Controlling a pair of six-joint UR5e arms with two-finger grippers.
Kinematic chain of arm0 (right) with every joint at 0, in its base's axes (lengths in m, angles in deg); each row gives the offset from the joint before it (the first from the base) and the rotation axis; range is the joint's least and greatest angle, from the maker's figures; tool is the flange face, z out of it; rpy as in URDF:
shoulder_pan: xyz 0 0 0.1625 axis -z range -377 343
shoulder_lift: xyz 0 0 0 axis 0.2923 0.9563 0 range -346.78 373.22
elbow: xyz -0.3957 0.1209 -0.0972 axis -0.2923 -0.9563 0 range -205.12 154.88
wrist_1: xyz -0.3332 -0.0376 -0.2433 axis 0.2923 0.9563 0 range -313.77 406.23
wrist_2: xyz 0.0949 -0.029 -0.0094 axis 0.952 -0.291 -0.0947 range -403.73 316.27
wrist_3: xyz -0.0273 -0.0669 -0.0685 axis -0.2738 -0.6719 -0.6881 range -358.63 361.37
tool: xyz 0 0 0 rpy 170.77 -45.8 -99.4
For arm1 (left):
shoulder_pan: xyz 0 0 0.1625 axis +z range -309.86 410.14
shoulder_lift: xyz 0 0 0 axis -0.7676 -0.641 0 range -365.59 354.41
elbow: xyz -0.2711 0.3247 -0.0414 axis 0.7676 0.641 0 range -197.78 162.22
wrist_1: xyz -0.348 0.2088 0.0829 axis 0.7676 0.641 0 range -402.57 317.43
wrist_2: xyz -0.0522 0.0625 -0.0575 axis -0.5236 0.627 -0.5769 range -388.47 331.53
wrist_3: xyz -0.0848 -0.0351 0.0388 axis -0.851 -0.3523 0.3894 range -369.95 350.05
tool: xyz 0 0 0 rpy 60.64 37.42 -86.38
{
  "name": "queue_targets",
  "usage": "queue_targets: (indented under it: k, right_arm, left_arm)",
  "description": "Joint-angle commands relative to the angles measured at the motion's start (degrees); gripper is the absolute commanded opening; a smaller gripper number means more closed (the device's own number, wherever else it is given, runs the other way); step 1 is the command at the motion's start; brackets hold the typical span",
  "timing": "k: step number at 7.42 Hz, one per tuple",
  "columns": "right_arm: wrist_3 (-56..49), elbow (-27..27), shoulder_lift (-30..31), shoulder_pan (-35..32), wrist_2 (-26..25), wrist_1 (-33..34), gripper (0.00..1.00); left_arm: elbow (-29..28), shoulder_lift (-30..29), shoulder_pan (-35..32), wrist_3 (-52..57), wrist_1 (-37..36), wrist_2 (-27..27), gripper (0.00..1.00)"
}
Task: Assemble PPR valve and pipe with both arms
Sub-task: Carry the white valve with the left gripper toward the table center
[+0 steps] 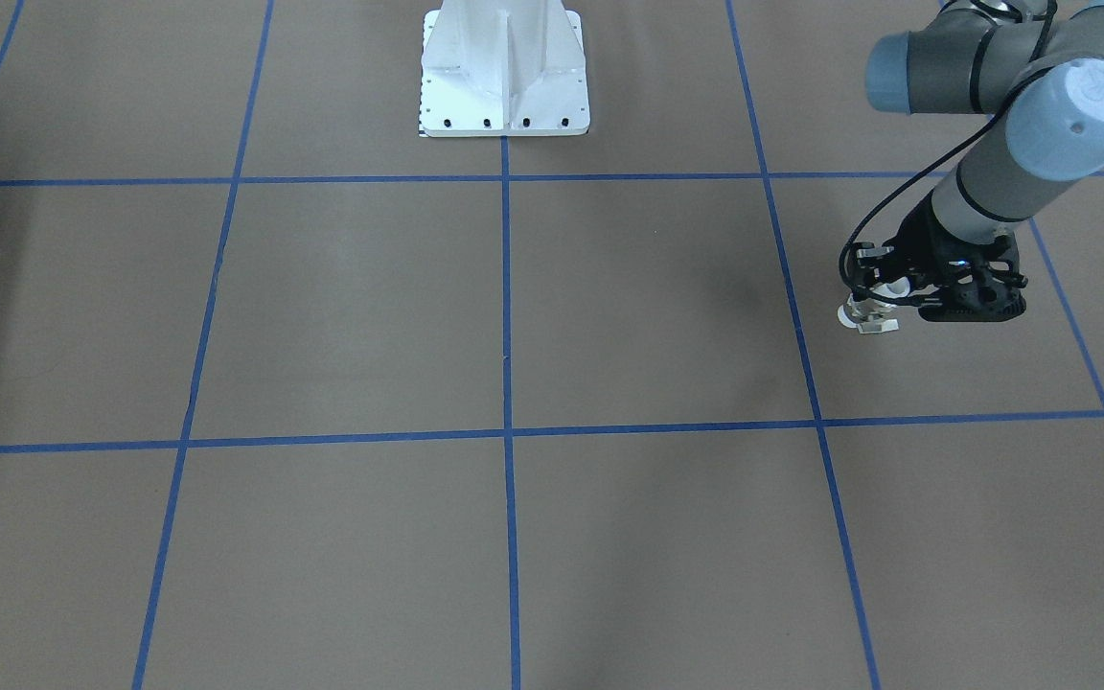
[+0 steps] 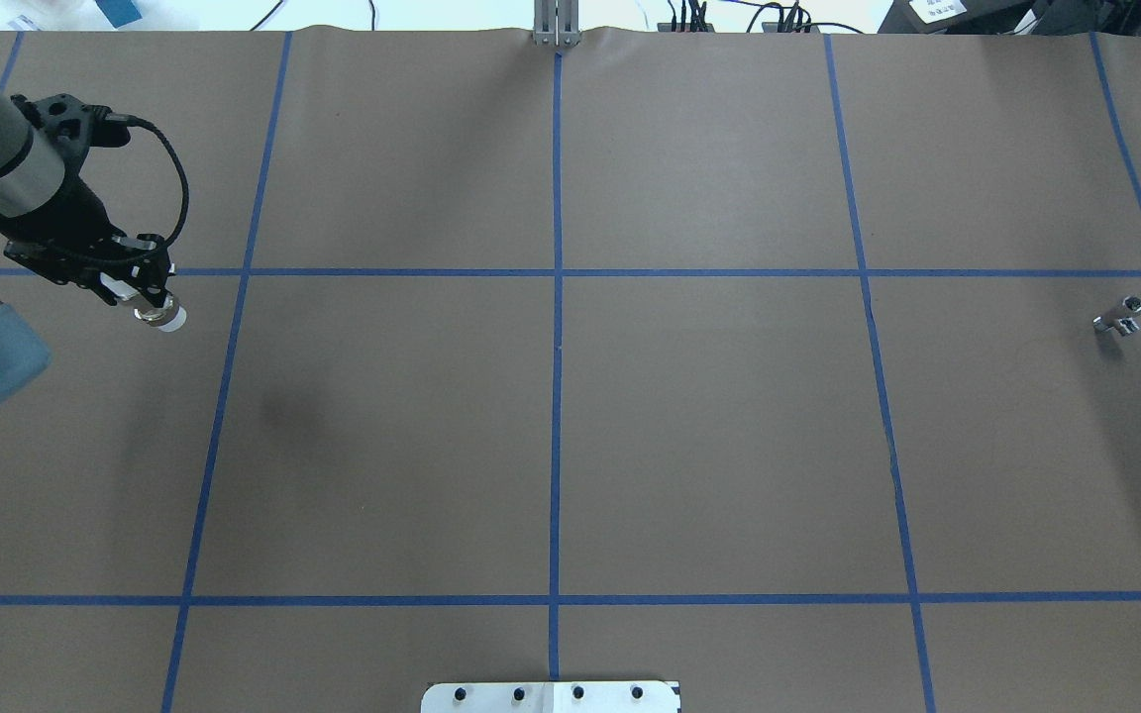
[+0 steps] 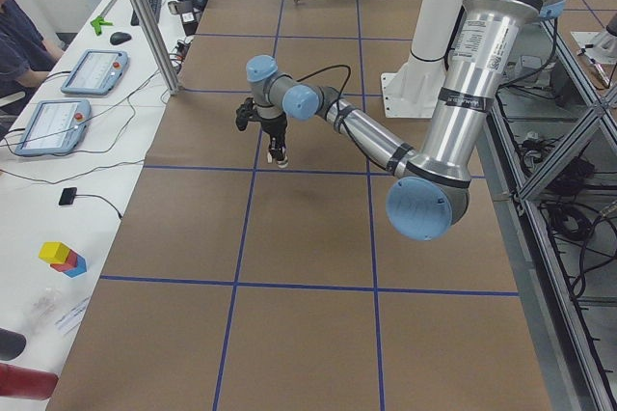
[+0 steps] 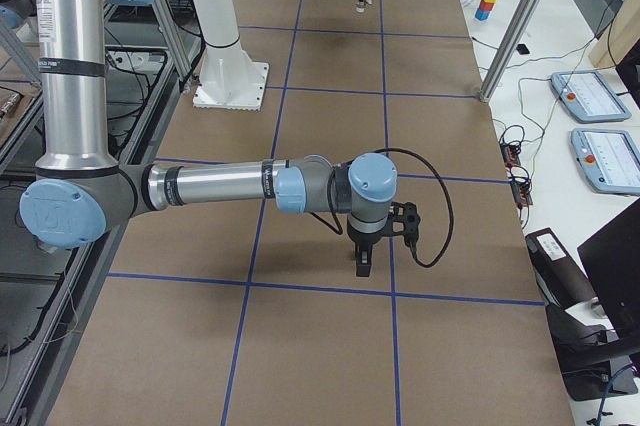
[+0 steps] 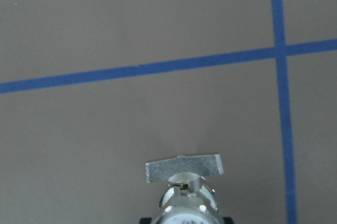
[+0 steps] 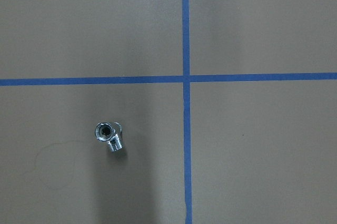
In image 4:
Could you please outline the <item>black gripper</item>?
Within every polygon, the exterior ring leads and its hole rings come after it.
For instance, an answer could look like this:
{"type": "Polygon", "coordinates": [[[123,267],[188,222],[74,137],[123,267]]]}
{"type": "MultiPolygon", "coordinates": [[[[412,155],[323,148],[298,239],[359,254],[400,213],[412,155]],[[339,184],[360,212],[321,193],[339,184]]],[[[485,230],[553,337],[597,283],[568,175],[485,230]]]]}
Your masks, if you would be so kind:
{"type": "Polygon", "coordinates": [[[388,221],[379,231],[375,232],[362,232],[348,223],[347,234],[355,246],[356,276],[369,277],[372,268],[373,246],[383,237],[394,235],[393,222],[388,221]]]}

